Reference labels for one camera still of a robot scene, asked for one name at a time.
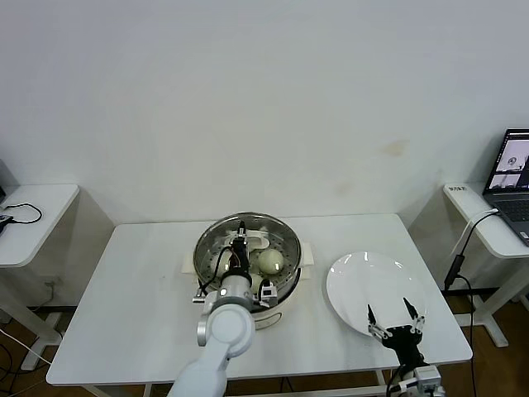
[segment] laptop screen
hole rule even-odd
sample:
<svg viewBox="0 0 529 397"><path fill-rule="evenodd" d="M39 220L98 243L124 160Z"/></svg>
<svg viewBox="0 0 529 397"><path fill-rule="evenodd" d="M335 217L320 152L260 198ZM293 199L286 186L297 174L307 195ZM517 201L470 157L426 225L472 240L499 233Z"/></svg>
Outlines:
<svg viewBox="0 0 529 397"><path fill-rule="evenodd" d="M528 159L529 130L508 130L484 193L529 191Z"/></svg>

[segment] laptop keyboard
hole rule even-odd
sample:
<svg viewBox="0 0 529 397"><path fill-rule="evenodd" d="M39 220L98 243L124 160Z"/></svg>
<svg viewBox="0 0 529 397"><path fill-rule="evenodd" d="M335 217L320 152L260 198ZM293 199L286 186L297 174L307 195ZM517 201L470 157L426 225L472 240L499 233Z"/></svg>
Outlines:
<svg viewBox="0 0 529 397"><path fill-rule="evenodd" d="M529 222L529 200L497 201L494 203L513 222Z"/></svg>

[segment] white cable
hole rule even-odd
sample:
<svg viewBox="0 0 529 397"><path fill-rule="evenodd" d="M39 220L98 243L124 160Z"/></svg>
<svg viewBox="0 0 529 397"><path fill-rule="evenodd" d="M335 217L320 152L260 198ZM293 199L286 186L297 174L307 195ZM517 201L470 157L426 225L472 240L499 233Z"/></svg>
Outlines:
<svg viewBox="0 0 529 397"><path fill-rule="evenodd" d="M469 229L469 227L474 225L474 220L476 220L476 221L478 220L478 219L476 219L477 217L481 218L481 216L486 214L486 213L497 213L497 212L498 212L498 210L496 208L491 208L491 209L487 209L486 211L482 211L481 213L476 213L473 217L470 217L469 221L466 223L465 229L463 229L463 232L461 233L460 239L454 245L454 248L452 248L452 251L448 255L447 260L449 260L452 257L452 255L454 255L454 252L457 249L457 247L459 246L459 244L461 243L461 241L463 240L463 237L465 236L466 231Z"/></svg>
<svg viewBox="0 0 529 397"><path fill-rule="evenodd" d="M38 386L38 385L40 385L42 383L44 383L43 380L41 380L40 382L36 382L33 385L31 385L29 387L26 387L24 390L17 391L16 393L13 393L12 395L9 395L8 397L15 397L15 395L21 395L25 391L28 391L29 389L33 389L35 386Z"/></svg>
<svg viewBox="0 0 529 397"><path fill-rule="evenodd" d="M43 362L47 362L48 364L51 365L51 362L47 361L44 357L42 357L41 355L39 354L36 354L34 351L32 351L28 346L26 346L24 343L20 342L18 339L16 339L15 337L12 337L11 335L9 335L7 332L5 332L3 329L0 328L0 332L3 333L6 337L10 337L13 341L15 341L16 343L18 343L19 345L22 345L24 346L28 351L32 352L34 355L36 355L37 357L39 357Z"/></svg>

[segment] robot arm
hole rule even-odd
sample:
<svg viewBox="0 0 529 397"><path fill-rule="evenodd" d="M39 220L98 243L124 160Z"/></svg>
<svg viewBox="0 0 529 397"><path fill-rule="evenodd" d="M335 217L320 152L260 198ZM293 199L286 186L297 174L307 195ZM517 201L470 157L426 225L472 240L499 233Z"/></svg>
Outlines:
<svg viewBox="0 0 529 397"><path fill-rule="evenodd" d="M242 306L225 304L209 316L206 335L202 356L183 369L169 397L224 395L228 362L250 347L255 335L254 319Z"/></svg>
<svg viewBox="0 0 529 397"><path fill-rule="evenodd" d="M377 323L373 310L367 305L369 333L375 337L384 347L397 353L400 363L400 373L403 379L397 385L388 386L388 395L392 393L403 394L413 397L445 397L445 390L441 386L441 374L435 366L424 362L424 356L419 352L417 345L422 340L422 326L424 316L419 316L415 307L403 298L407 312L412 318L412 325L384 328Z"/></svg>
<svg viewBox="0 0 529 397"><path fill-rule="evenodd" d="M230 269L222 276L221 288L204 297L205 288L201 286L193 298L193 302L204 304L198 323L198 345L205 348L197 361L182 370L168 397L224 395L229 360L246 352L255 335L251 308L254 304L270 305L277 301L277 289L264 280L255 302L250 289L252 280L243 222L230 251Z"/></svg>

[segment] white plate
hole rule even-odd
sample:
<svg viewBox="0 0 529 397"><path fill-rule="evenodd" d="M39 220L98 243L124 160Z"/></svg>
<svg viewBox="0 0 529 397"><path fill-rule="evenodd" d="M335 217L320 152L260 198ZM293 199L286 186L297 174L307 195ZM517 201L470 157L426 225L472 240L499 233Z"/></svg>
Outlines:
<svg viewBox="0 0 529 397"><path fill-rule="evenodd" d="M342 320L365 335L367 305L384 328L412 323L403 298L426 315L424 290L409 267L376 252L354 252L332 265L327 294Z"/></svg>

